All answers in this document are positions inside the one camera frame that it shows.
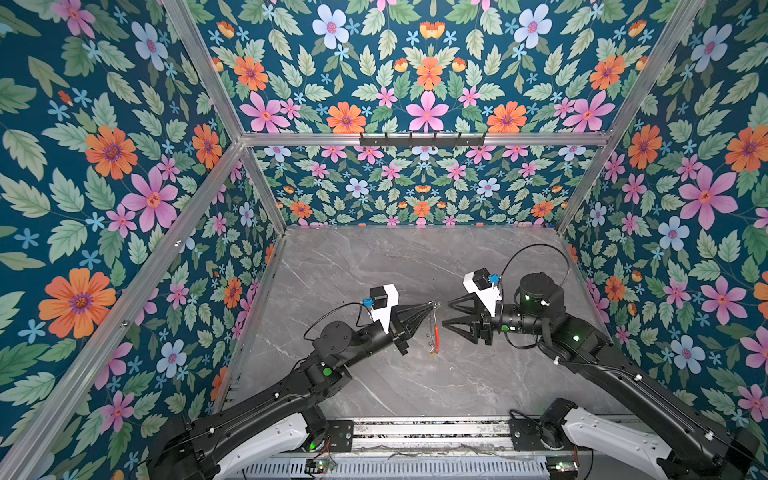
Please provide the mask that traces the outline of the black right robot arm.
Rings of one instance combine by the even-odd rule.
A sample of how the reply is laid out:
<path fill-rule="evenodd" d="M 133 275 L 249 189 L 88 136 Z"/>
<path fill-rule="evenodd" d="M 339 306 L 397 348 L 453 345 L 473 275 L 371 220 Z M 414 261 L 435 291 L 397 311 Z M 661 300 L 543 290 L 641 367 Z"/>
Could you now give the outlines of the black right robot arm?
<path fill-rule="evenodd" d="M 507 297 L 501 280 L 480 269 L 467 274 L 465 295 L 449 302 L 459 317 L 445 329 L 470 342 L 492 344 L 495 335 L 536 337 L 554 364 L 610 394 L 647 426 L 641 432 L 603 420 L 558 398 L 541 415 L 542 442 L 563 441 L 621 461 L 654 479 L 744 479 L 758 465 L 758 438 L 728 431 L 647 376 L 590 322 L 566 311 L 564 290 L 543 272 L 523 276 Z"/>

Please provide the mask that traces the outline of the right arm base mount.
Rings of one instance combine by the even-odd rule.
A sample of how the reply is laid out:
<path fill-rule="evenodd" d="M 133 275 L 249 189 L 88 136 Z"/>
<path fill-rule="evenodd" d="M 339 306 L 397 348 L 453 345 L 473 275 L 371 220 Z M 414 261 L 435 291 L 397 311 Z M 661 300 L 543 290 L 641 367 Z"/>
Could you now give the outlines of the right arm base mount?
<path fill-rule="evenodd" d="M 566 416 L 578 409 L 578 405 L 564 398 L 556 398 L 536 418 L 517 409 L 509 410 L 510 438 L 516 451 L 546 449 L 563 451 L 581 448 L 566 433 Z"/>

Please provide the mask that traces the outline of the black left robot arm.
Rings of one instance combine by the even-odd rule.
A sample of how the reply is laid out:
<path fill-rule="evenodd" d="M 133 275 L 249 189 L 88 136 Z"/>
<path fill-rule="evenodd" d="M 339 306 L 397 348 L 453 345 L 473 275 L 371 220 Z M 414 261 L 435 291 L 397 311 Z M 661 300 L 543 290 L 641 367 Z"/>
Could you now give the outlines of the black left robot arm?
<path fill-rule="evenodd" d="M 326 324 L 312 352 L 275 384 L 219 413 L 162 427 L 146 461 L 149 477 L 225 479 L 276 454 L 322 447 L 328 421 L 319 406 L 351 382 L 350 367 L 389 346 L 405 354 L 434 309 L 400 305 L 384 310 L 387 324 Z"/>

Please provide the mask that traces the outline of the red key tag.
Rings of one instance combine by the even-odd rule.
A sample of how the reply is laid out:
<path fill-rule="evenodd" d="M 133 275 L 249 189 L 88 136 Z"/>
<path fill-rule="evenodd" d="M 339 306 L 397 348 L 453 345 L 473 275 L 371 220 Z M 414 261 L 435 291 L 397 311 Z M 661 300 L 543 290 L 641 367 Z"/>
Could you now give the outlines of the red key tag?
<path fill-rule="evenodd" d="M 440 333 L 439 333 L 439 328 L 437 326 L 433 328 L 432 350 L 434 350 L 437 354 L 440 351 Z"/>

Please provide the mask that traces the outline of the silver metal keyring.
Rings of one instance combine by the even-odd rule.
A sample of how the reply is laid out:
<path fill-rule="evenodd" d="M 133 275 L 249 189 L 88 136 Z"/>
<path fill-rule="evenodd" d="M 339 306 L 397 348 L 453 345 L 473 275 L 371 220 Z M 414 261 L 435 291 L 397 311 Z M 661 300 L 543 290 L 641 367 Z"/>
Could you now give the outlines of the silver metal keyring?
<path fill-rule="evenodd" d="M 433 303 L 430 313 L 428 315 L 428 339 L 429 339 L 429 355 L 434 358 L 440 352 L 440 332 L 437 322 L 437 310 L 439 308 L 438 303 Z"/>

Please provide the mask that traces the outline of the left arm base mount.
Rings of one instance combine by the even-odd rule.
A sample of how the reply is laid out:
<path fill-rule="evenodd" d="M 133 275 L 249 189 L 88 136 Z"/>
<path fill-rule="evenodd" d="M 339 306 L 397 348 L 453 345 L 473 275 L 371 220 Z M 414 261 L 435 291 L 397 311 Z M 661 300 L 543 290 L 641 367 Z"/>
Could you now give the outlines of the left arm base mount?
<path fill-rule="evenodd" d="M 353 420 L 318 420 L 307 426 L 307 438 L 301 444 L 300 450 L 307 453 L 347 453 L 352 451 L 355 433 Z"/>

